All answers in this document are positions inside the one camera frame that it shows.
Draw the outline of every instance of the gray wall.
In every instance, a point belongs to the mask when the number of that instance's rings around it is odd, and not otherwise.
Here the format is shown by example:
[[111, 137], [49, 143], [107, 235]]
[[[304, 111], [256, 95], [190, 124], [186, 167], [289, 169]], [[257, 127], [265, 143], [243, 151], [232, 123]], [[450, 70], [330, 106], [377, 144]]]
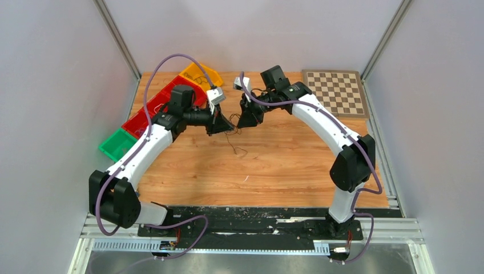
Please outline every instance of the gray wall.
[[66, 273], [136, 83], [92, 1], [1, 1], [0, 37], [0, 272]]
[[[362, 71], [400, 0], [106, 0], [140, 70], [172, 53], [219, 71]], [[179, 71], [188, 62], [169, 62]]]
[[437, 273], [482, 273], [484, 2], [414, 1], [367, 82]]

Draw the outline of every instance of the wooden chessboard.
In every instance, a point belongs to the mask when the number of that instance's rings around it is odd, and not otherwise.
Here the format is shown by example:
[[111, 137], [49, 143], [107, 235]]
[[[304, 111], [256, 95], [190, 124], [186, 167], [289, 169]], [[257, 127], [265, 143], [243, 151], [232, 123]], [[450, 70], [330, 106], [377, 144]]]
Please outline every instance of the wooden chessboard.
[[358, 71], [303, 70], [304, 83], [334, 116], [368, 119]]

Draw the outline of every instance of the metal floor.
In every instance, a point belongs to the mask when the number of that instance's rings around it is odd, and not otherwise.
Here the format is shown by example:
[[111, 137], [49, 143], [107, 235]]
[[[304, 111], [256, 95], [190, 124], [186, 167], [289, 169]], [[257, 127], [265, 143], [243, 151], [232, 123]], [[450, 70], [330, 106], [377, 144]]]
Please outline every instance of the metal floor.
[[[352, 253], [359, 253], [361, 244], [352, 245]], [[88, 274], [117, 273], [132, 263], [152, 257], [142, 252], [93, 252]], [[361, 260], [348, 265], [330, 263], [325, 256], [296, 255], [230, 255], [186, 254], [174, 261], [149, 261], [123, 273], [416, 273], [409, 247], [406, 244], [372, 244]]]

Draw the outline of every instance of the wooden table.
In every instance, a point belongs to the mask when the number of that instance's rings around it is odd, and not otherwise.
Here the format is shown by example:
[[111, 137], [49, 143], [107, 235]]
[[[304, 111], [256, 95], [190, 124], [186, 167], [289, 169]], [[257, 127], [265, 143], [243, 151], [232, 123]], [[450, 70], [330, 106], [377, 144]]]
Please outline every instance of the wooden table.
[[[158, 93], [177, 72], [160, 72], [148, 98]], [[226, 100], [222, 113], [240, 113], [241, 91], [232, 89], [238, 72], [223, 72]], [[286, 72], [291, 82], [300, 72]], [[142, 107], [151, 73], [143, 74], [131, 114]], [[253, 88], [264, 88], [259, 72], [247, 72]], [[366, 134], [364, 120], [341, 119], [352, 130]], [[303, 122], [286, 111], [266, 113], [264, 123], [245, 128], [241, 135], [209, 137], [204, 127], [189, 127], [163, 151], [139, 183], [140, 200], [185, 206], [329, 207], [335, 186], [329, 177], [335, 157]], [[371, 178], [367, 187], [376, 189]], [[363, 193], [359, 207], [388, 207], [386, 196]]]

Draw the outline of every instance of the black bracket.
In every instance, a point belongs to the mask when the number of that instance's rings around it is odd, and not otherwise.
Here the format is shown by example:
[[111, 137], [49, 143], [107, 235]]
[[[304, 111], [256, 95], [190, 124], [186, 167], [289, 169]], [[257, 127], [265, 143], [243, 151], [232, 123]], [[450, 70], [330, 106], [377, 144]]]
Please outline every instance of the black bracket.
[[360, 221], [349, 219], [344, 223], [345, 228], [338, 233], [334, 232], [332, 226], [330, 219], [304, 221], [304, 229], [310, 240], [347, 240], [348, 231], [353, 235], [353, 240], [363, 240]]
[[[89, 212], [96, 215], [99, 191], [109, 178], [109, 172], [94, 171], [89, 177]], [[127, 178], [113, 178], [101, 197], [100, 217], [122, 228], [130, 228], [138, 219], [141, 203]]]
[[[164, 207], [167, 210], [166, 217], [162, 223], [162, 225], [173, 225], [175, 224], [173, 218], [173, 209], [168, 208], [164, 205], [154, 203], [159, 206]], [[152, 228], [146, 225], [138, 227], [138, 236], [140, 237], [175, 237], [175, 230], [174, 229], [159, 229], [159, 228]]]
[[[375, 140], [370, 135], [358, 138], [358, 144], [365, 150], [373, 166], [375, 166]], [[352, 144], [344, 146], [336, 156], [329, 175], [334, 184], [341, 190], [353, 192], [362, 182], [368, 181], [372, 172], [360, 150]]]

